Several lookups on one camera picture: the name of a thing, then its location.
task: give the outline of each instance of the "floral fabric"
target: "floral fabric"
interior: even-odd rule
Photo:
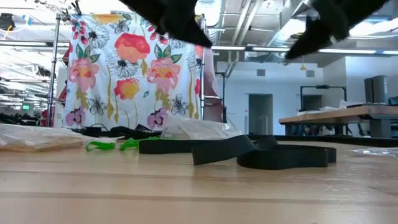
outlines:
[[[72,22],[65,127],[161,130],[168,116],[200,117],[201,47],[155,33],[138,14]]]

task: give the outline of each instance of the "green plastic clip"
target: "green plastic clip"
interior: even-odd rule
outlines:
[[[94,149],[99,149],[102,151],[111,151],[116,148],[116,143],[114,142],[98,142],[98,141],[92,141],[87,144],[86,146],[86,151],[91,152]]]
[[[134,139],[128,139],[125,141],[122,145],[120,145],[120,151],[124,151],[129,147],[135,147],[139,149],[139,142],[140,141],[148,141],[148,140],[160,140],[160,137],[149,137],[146,139],[140,139],[140,140],[134,140]]]

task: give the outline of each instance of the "workbench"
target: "workbench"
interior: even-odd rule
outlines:
[[[292,135],[293,125],[311,124],[342,127],[345,124],[369,122],[371,137],[391,138],[391,120],[393,119],[398,119],[398,106],[358,106],[281,118],[279,123],[285,125],[286,135]]]
[[[1,224],[396,224],[398,159],[338,148],[328,168],[255,170],[235,159],[136,150],[0,152]]]

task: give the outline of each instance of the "clear plastic bag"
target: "clear plastic bag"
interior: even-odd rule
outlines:
[[[69,129],[0,124],[0,151],[38,152],[79,148],[98,138],[83,136]],[[101,142],[116,139],[101,138]]]
[[[354,150],[356,153],[374,156],[392,156],[398,158],[398,148],[369,148],[369,149],[357,149]]]
[[[242,132],[229,124],[171,116],[161,137],[176,140],[211,140],[240,135]]]

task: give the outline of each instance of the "ceiling light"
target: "ceiling light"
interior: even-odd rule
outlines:
[[[290,49],[288,48],[282,48],[282,47],[253,47],[253,51],[258,51],[258,52],[288,52]]]
[[[321,49],[320,53],[333,53],[333,54],[375,54],[375,50],[356,50],[356,49]]]
[[[240,46],[212,46],[212,50],[245,50],[246,47]]]
[[[0,102],[0,105],[7,105],[7,106],[22,106],[22,103]]]
[[[2,78],[0,81],[2,81],[2,82],[14,82],[14,83],[47,83],[50,80],[48,80],[48,79],[44,79],[44,80],[39,80],[39,79],[36,79],[36,80],[15,80],[15,79]]]
[[[6,45],[6,46],[42,46],[42,47],[47,47],[47,44],[45,42],[28,42],[28,41],[1,41],[0,45]]]
[[[398,50],[384,50],[384,51],[380,51],[381,54],[384,55],[398,55]]]

